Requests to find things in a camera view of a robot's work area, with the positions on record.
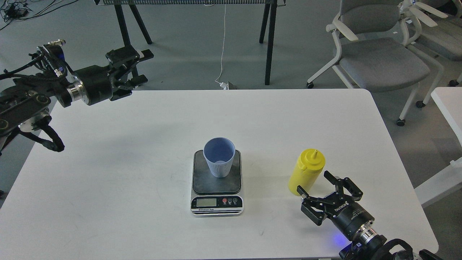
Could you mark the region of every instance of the gray chair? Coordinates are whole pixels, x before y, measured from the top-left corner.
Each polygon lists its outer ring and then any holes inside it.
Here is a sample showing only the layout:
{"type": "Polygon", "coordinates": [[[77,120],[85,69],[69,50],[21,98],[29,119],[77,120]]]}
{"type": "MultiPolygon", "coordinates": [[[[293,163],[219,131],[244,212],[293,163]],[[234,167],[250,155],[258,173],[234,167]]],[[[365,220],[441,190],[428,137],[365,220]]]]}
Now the gray chair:
{"type": "MultiPolygon", "coordinates": [[[[448,3],[451,0],[420,0],[420,2],[425,3],[434,8],[438,8],[448,3]]],[[[420,36],[415,40],[417,44],[427,47],[428,49],[434,51],[439,56],[442,56],[448,60],[454,62],[462,61],[462,19],[459,19],[462,15],[462,3],[460,0],[452,0],[457,7],[457,17],[449,15],[448,18],[440,18],[434,15],[430,17],[438,23],[436,27],[429,27],[426,25],[409,25],[409,30],[411,32],[416,32],[420,36]]],[[[438,68],[438,73],[436,76],[436,81],[439,83],[441,77],[444,73],[444,67],[438,63],[436,60],[431,60],[438,68]]],[[[458,79],[451,80],[449,86],[455,87],[462,82],[462,73],[459,75],[458,79]]],[[[427,92],[424,100],[419,100],[416,103],[416,106],[421,108],[428,104],[432,91],[438,86],[438,84],[433,84],[427,92]]]]}
{"type": "Polygon", "coordinates": [[[334,38],[335,57],[307,80],[307,87],[312,88],[313,80],[329,68],[348,88],[357,85],[370,92],[385,92],[415,85],[396,121],[398,126],[403,126],[418,83],[430,73],[429,68],[406,49],[408,43],[402,45],[389,37],[359,41],[356,36],[388,31],[400,20],[403,19],[399,7],[389,0],[340,1],[340,12],[326,28],[334,38]],[[351,42],[341,44],[343,36],[351,42]]]}

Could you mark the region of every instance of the yellow squeeze bottle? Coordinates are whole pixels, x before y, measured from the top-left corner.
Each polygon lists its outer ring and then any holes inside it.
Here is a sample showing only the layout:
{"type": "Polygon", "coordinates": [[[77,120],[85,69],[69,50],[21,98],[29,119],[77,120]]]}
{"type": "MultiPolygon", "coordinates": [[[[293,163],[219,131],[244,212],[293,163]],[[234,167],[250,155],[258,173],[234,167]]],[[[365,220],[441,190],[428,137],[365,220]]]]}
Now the yellow squeeze bottle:
{"type": "Polygon", "coordinates": [[[326,165],[324,155],[316,149],[306,149],[297,159],[292,176],[289,180],[289,190],[297,196],[297,186],[308,191],[326,165]]]}

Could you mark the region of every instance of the chair leg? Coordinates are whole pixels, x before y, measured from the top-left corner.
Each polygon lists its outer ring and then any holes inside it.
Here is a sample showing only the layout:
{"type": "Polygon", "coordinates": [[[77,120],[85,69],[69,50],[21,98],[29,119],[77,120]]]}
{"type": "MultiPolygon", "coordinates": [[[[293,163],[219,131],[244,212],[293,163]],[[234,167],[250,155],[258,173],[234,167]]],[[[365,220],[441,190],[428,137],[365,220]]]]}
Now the chair leg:
{"type": "Polygon", "coordinates": [[[339,33],[337,31],[333,31],[332,32],[332,37],[334,38],[334,43],[335,43],[335,47],[337,48],[337,53],[335,54],[335,57],[329,61],[326,65],[324,65],[324,67],[322,67],[320,70],[318,70],[318,72],[316,72],[313,76],[311,76],[306,82],[306,86],[308,87],[310,84],[311,84],[311,87],[309,88],[312,88],[313,87],[313,80],[315,80],[317,77],[319,77],[321,74],[323,74],[326,70],[328,70],[330,67],[332,67],[333,65],[335,65],[339,60],[340,60],[340,56],[342,54],[342,47],[341,47],[341,43],[340,43],[340,39],[339,39],[339,33]]]}
{"type": "Polygon", "coordinates": [[[337,73],[338,77],[342,80],[342,82],[348,87],[348,88],[355,88],[353,84],[348,80],[348,78],[342,73],[342,71],[339,69],[338,65],[332,66],[332,69],[337,73]]]}
{"type": "Polygon", "coordinates": [[[409,107],[411,106],[411,103],[413,102],[419,88],[420,82],[412,88],[411,94],[409,95],[409,98],[407,99],[406,104],[404,105],[400,118],[396,121],[396,125],[404,126],[404,124],[406,123],[406,120],[404,118],[406,117],[407,111],[409,110],[409,107]]]}
{"type": "Polygon", "coordinates": [[[459,78],[457,78],[457,80],[449,81],[449,86],[455,87],[455,86],[458,86],[461,82],[462,82],[462,73],[459,75],[459,78]]]}
{"type": "Polygon", "coordinates": [[[412,51],[413,53],[415,53],[420,58],[430,62],[431,64],[433,64],[438,69],[437,75],[435,76],[435,79],[433,79],[433,83],[430,86],[430,88],[428,89],[427,95],[425,96],[424,100],[423,101],[419,100],[419,101],[417,101],[415,103],[416,107],[422,108],[422,107],[424,107],[424,106],[426,106],[428,104],[428,102],[430,101],[430,98],[432,97],[431,94],[432,94],[433,90],[435,90],[435,88],[438,87],[438,84],[441,81],[441,78],[443,77],[444,66],[441,65],[441,63],[439,63],[436,59],[430,57],[428,54],[426,54],[425,52],[419,50],[418,48],[414,47],[413,45],[408,46],[407,49],[412,51]]]}

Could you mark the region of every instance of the gray carpet floor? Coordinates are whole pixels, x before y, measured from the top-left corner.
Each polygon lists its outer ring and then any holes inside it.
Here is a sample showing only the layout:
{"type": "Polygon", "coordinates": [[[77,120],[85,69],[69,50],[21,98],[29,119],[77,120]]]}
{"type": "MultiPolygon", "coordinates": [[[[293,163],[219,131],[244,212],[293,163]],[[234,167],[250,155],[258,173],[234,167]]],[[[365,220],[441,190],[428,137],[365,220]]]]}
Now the gray carpet floor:
{"type": "MultiPolygon", "coordinates": [[[[50,0],[42,0],[30,3],[29,7],[37,12],[49,3],[50,0]]],[[[214,80],[220,74],[224,5],[138,6],[138,9],[154,41],[152,45],[146,44],[129,8],[124,6],[132,45],[154,53],[153,59],[139,66],[140,74],[149,79],[140,90],[220,89],[214,80]]],[[[265,86],[267,41],[258,43],[263,5],[227,5],[220,81],[229,81],[237,89],[305,88],[306,80],[332,58],[334,43],[325,26],[338,10],[337,0],[288,0],[286,6],[278,8],[271,84],[265,86]]],[[[397,26],[385,33],[363,37],[382,35],[401,37],[397,26]]],[[[93,64],[105,66],[105,53],[123,46],[114,7],[96,6],[92,1],[81,0],[36,19],[12,22],[1,30],[0,68],[13,70],[24,65],[29,61],[28,53],[58,38],[67,41],[63,49],[73,69],[93,64]]],[[[445,87],[462,72],[462,63],[442,57],[437,59],[445,66],[440,83],[445,87]]],[[[416,100],[423,99],[436,73],[435,68],[429,67],[432,74],[422,82],[416,100]]],[[[24,74],[36,72],[35,68],[30,68],[24,74]]],[[[0,91],[10,86],[13,86],[11,80],[2,80],[0,91]]],[[[315,88],[345,86],[332,70],[328,70],[315,80],[315,88]]],[[[412,106],[404,127],[395,125],[409,93],[410,89],[402,89],[374,93],[373,97],[416,187],[449,165],[451,160],[460,158],[462,149],[432,100],[422,109],[412,106]]],[[[32,145],[31,141],[18,137],[3,151],[0,190],[4,190],[6,196],[0,200],[0,206],[8,199],[7,192],[32,145]]],[[[438,255],[445,260],[462,259],[461,200],[462,191],[459,190],[425,208],[439,243],[438,255]]]]}

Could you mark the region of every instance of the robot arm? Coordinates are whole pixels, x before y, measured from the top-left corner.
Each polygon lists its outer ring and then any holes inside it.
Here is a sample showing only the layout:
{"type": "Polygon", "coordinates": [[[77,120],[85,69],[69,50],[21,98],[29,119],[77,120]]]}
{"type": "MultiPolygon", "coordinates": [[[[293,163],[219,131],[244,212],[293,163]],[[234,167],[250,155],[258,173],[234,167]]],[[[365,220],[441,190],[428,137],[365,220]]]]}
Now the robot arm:
{"type": "Polygon", "coordinates": [[[333,185],[335,192],[325,198],[311,197],[301,186],[297,192],[302,196],[302,212],[316,225],[320,226],[324,219],[328,218],[352,243],[339,253],[344,260],[442,260],[428,250],[421,250],[414,254],[412,247],[401,239],[393,239],[388,242],[387,238],[379,235],[372,229],[374,217],[369,214],[356,201],[359,201],[363,193],[349,179],[334,177],[325,171],[324,177],[333,185]],[[346,188],[351,195],[344,193],[346,188]],[[395,246],[401,246],[404,250],[390,253],[395,246]]]}
{"type": "Polygon", "coordinates": [[[11,72],[4,71],[0,80],[13,78],[14,86],[0,92],[0,151],[18,134],[26,136],[50,150],[62,151],[64,145],[49,126],[48,105],[56,97],[63,107],[82,99],[93,105],[105,99],[111,101],[132,94],[132,90],[147,82],[144,75],[128,80],[128,75],[139,62],[153,58],[150,50],[136,51],[132,46],[112,50],[106,54],[109,64],[92,65],[73,71],[64,59],[63,40],[37,47],[30,54],[32,61],[11,72]],[[35,66],[41,73],[22,75],[17,72],[35,66]],[[69,82],[66,76],[74,77],[69,82]],[[44,130],[51,141],[38,138],[31,132],[44,130]]]}

